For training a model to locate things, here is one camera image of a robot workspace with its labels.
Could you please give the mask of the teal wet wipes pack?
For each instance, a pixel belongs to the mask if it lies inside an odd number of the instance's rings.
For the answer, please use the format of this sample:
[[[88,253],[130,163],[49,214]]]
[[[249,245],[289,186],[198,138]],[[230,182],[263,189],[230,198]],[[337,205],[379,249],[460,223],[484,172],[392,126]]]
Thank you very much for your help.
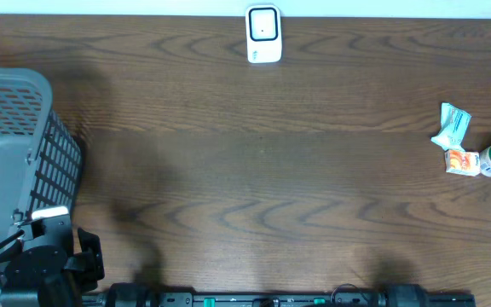
[[[443,102],[441,104],[441,129],[430,140],[444,151],[457,150],[464,152],[461,143],[465,138],[471,115],[454,105]]]

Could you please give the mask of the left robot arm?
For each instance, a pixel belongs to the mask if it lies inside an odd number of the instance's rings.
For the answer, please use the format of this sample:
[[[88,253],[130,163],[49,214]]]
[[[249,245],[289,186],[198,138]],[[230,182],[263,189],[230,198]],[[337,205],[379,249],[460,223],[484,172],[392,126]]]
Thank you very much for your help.
[[[31,220],[19,230],[24,235],[0,254],[0,305],[82,306],[82,295],[105,276],[100,238],[78,229],[75,252],[68,215]]]

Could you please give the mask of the small orange box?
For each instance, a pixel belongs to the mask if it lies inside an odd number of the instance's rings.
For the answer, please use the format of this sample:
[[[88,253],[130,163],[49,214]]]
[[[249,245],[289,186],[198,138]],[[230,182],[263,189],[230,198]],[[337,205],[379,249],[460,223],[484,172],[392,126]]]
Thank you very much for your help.
[[[475,177],[481,172],[478,152],[448,150],[444,158],[446,173]]]

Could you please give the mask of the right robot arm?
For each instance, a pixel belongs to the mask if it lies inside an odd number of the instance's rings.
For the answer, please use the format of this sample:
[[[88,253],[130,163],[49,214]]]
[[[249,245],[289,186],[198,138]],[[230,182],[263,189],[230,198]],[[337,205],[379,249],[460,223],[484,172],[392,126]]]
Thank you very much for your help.
[[[419,285],[392,285],[386,290],[388,307],[428,307],[428,294]]]

